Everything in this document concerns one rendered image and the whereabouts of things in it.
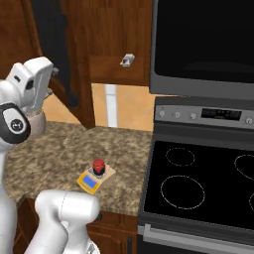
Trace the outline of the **brown wooden open cabinet door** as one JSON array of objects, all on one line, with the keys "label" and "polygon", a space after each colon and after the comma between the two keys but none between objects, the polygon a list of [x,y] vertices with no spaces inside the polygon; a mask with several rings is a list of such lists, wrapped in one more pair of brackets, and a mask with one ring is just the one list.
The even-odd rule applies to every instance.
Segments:
[{"label": "brown wooden open cabinet door", "polygon": [[42,54],[59,69],[54,93],[86,128],[95,126],[86,35],[76,0],[31,0]]}]

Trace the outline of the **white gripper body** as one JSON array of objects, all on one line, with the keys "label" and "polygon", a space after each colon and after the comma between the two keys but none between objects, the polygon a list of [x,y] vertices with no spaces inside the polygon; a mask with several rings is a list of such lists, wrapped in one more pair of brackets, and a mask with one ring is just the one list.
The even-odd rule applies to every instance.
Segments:
[{"label": "white gripper body", "polygon": [[26,61],[24,66],[34,76],[33,97],[25,107],[26,112],[33,112],[43,106],[54,64],[45,57],[39,57]]}]

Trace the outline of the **black and grey microwave oven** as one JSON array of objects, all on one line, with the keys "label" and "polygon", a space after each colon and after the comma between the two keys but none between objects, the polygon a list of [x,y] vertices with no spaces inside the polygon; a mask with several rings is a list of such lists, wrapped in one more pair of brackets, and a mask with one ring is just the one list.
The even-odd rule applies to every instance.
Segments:
[{"label": "black and grey microwave oven", "polygon": [[254,100],[254,0],[154,0],[149,88]]}]

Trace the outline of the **brown wooden wall cabinet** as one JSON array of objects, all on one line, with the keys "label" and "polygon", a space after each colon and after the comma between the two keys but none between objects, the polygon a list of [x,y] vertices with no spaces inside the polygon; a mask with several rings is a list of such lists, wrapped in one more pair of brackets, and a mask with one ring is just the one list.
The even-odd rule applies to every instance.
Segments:
[{"label": "brown wooden wall cabinet", "polygon": [[[93,82],[149,84],[153,0],[81,0]],[[120,63],[126,54],[135,59]]]}]

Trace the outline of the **red jam jar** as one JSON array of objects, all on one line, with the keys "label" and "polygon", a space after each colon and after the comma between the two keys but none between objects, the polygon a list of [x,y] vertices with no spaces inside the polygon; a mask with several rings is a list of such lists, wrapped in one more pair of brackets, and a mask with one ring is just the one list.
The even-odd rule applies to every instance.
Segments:
[{"label": "red jam jar", "polygon": [[94,160],[92,168],[93,168],[93,172],[97,176],[102,176],[105,173],[105,164],[104,164],[104,161],[102,159]]}]

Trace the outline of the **brown wooden base cabinet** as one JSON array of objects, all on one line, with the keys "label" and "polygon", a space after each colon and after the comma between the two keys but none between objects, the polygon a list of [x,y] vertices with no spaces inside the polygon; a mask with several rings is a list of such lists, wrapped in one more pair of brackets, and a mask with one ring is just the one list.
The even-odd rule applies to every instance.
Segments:
[{"label": "brown wooden base cabinet", "polygon": [[[39,224],[35,201],[24,197],[18,203],[18,225],[13,253],[25,254]],[[101,211],[99,217],[87,225],[90,238],[101,254],[137,254],[137,217]]]}]

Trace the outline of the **black glass stove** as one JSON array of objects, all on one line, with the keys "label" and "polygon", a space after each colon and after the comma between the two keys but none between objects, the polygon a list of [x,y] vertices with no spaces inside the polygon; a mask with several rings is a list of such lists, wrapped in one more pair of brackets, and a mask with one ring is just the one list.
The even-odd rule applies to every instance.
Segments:
[{"label": "black glass stove", "polygon": [[[254,101],[156,99],[138,212],[138,227],[145,224],[254,246]],[[137,254],[207,254],[137,237]]]}]

